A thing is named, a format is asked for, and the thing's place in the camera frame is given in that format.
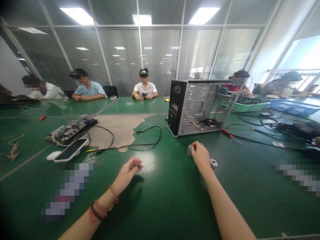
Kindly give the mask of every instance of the green basket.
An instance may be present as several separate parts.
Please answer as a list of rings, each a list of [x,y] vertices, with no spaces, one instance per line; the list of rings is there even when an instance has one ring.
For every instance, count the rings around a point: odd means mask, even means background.
[[[222,106],[225,106],[228,108],[231,105],[231,102],[227,102],[226,100],[223,99],[217,99],[217,103],[221,104]],[[264,103],[258,103],[258,104],[250,104],[250,105],[245,105],[241,103],[236,103],[233,106],[233,111],[236,112],[253,112],[253,111],[260,111],[262,108],[270,104],[270,102],[264,102]]]

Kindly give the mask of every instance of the smartphone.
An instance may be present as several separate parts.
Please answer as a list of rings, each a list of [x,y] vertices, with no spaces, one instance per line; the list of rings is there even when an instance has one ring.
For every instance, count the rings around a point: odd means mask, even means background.
[[[69,147],[67,147],[59,156],[54,159],[54,162],[67,162],[88,142],[87,138],[75,140]]]

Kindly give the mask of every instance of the plastic basket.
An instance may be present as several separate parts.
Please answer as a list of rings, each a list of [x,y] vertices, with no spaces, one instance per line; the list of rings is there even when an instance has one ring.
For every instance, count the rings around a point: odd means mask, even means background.
[[[319,106],[284,99],[272,100],[269,108],[299,116],[309,116],[320,110]]]
[[[217,99],[217,103],[221,104],[222,106],[229,107],[231,105],[231,102],[227,102],[226,100],[223,99]],[[233,111],[236,112],[253,112],[253,111],[260,111],[262,108],[270,104],[270,102],[264,102],[264,103],[258,103],[258,104],[241,104],[241,103],[236,103],[233,106]]]

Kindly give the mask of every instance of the black bracelet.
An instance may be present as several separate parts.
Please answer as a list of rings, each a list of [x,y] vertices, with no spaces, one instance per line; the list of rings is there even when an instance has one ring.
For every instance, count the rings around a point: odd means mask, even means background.
[[[93,205],[94,205],[94,202],[91,204],[91,210],[92,210],[92,213],[98,218],[100,219],[101,221],[104,219],[104,217],[100,217],[99,214],[96,212],[96,210],[93,208]]]

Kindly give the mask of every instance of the red shirt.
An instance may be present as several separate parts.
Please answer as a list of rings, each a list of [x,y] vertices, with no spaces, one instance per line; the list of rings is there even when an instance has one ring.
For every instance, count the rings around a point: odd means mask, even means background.
[[[226,88],[229,88],[229,91],[230,92],[233,92],[234,91],[234,89],[236,89],[236,88],[239,88],[240,89],[240,87],[241,86],[233,86],[233,85],[221,85],[222,87],[226,87]]]

